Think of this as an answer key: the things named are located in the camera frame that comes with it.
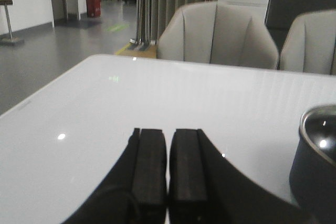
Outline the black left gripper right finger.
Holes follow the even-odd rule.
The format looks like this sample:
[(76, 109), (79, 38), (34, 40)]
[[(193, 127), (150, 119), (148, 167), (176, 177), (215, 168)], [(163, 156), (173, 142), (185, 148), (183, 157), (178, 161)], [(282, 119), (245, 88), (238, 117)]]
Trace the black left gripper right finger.
[(170, 150), (171, 223), (314, 223), (315, 217), (263, 189), (202, 130), (177, 129)]

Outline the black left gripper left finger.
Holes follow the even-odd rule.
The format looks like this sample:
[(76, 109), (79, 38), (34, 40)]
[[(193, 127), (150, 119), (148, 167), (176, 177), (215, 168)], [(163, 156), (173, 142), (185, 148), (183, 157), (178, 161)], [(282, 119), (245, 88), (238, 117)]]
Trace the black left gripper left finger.
[(163, 132), (134, 129), (115, 165), (65, 223), (164, 223), (166, 163)]

